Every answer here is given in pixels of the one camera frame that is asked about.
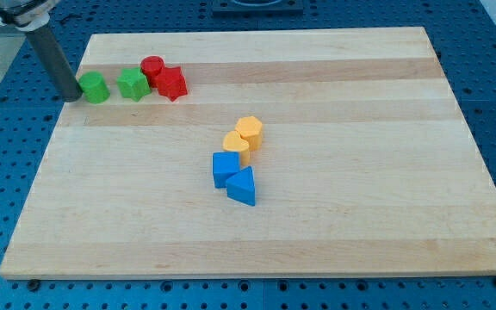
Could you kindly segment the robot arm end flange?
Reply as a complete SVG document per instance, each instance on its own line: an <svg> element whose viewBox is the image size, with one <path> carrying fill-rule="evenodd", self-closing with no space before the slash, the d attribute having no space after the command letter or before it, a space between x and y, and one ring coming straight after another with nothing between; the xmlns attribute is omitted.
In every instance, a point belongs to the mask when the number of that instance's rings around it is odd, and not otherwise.
<svg viewBox="0 0 496 310"><path fill-rule="evenodd" d="M12 25L23 32L48 24L49 11L60 0L0 0L0 26Z"/></svg>

